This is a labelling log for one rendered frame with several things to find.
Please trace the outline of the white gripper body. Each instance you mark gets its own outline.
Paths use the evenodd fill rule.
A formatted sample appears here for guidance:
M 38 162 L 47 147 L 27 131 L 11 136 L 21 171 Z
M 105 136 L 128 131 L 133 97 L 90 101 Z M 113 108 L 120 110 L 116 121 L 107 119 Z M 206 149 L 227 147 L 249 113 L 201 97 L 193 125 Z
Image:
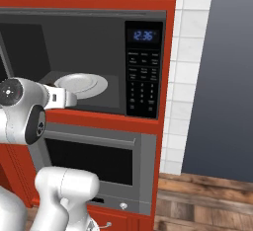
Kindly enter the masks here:
M 65 92 L 65 107 L 75 107 L 77 105 L 77 96 L 69 91 Z

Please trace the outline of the microwave door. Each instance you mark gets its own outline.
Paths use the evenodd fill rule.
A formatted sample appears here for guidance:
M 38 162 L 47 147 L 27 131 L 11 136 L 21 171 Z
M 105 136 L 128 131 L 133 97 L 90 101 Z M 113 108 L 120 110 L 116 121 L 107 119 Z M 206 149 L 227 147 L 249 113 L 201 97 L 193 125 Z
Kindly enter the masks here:
M 0 55 L 1 55 L 1 58 L 2 58 L 2 61 L 4 64 L 4 68 L 5 68 L 8 78 L 14 77 L 14 73 L 13 73 L 13 70 L 11 67 L 11 62 L 10 62 L 1 32 L 0 32 Z

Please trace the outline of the black microwave oven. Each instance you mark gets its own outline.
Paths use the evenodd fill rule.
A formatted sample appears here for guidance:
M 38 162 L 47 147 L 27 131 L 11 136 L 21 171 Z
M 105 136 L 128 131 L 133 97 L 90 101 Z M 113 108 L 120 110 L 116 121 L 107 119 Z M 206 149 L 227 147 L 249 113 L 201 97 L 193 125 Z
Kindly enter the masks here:
M 164 11 L 0 8 L 14 77 L 108 81 L 100 95 L 78 100 L 77 111 L 158 118 L 165 27 Z

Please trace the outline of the white round plate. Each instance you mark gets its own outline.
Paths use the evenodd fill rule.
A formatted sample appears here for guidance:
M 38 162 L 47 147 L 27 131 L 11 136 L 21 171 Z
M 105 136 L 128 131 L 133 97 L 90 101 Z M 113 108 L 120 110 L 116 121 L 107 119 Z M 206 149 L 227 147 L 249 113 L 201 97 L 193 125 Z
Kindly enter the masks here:
M 78 100 L 81 100 L 103 93 L 108 87 L 108 81 L 95 74 L 75 73 L 57 79 L 54 85 L 65 88 L 68 92 L 75 94 Z

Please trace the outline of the grey built-in oven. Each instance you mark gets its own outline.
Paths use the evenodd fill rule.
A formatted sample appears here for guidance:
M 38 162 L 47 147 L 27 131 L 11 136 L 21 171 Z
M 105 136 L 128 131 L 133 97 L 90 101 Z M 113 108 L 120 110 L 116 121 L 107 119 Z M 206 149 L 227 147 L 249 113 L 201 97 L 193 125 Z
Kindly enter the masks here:
M 42 135 L 28 149 L 37 170 L 56 166 L 96 174 L 100 189 L 96 197 L 89 201 L 91 204 L 120 210 L 120 204 L 124 202 L 127 204 L 125 211 L 145 215 L 151 212 L 155 135 L 52 122 L 46 125 L 44 132 L 47 130 L 121 140 L 135 139 L 134 147 L 122 148 L 58 140 Z

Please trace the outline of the red drawer front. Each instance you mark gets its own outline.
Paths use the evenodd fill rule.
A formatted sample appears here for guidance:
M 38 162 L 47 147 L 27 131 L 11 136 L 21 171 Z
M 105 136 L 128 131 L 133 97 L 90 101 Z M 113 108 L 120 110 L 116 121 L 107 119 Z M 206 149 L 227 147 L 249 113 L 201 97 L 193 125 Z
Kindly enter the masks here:
M 112 222 L 112 226 L 101 231 L 153 231 L 154 216 L 146 216 L 122 210 L 88 205 L 90 216 L 98 226 Z

